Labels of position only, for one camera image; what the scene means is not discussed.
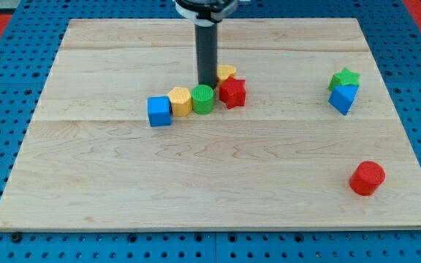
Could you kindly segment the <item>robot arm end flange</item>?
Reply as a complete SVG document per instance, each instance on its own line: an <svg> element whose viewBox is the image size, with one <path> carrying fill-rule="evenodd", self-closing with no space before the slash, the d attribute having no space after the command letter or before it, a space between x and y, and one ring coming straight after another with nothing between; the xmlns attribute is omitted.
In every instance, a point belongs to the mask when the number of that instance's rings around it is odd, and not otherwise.
<svg viewBox="0 0 421 263"><path fill-rule="evenodd" d="M175 0L176 11L196 26L210 27L229 17L238 0Z"/></svg>

